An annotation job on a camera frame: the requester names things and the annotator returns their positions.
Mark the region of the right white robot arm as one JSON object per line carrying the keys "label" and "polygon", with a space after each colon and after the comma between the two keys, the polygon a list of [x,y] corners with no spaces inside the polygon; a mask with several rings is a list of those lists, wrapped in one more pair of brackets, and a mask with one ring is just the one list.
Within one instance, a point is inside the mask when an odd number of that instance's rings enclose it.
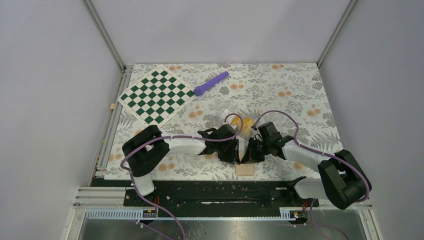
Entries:
{"label": "right white robot arm", "polygon": [[289,184],[287,201],[293,206],[306,199],[330,201],[340,210],[368,199],[372,184],[353,154],[342,149],[334,154],[320,151],[282,136],[272,122],[258,127],[259,136],[251,137],[246,152],[238,164],[260,163],[267,155],[304,165],[319,174],[319,178],[299,177]]}

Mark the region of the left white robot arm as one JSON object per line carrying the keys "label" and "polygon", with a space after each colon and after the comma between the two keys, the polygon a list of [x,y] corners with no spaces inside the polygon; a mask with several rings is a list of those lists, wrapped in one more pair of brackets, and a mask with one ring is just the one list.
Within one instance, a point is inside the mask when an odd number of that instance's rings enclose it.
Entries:
{"label": "left white robot arm", "polygon": [[136,199],[144,206],[155,200],[152,171],[170,155],[191,154],[195,156],[218,154],[220,161],[236,163],[239,157],[239,140],[236,130],[229,124],[219,128],[199,130],[192,134],[171,134],[150,125],[125,142],[122,164],[132,175],[138,189]]}

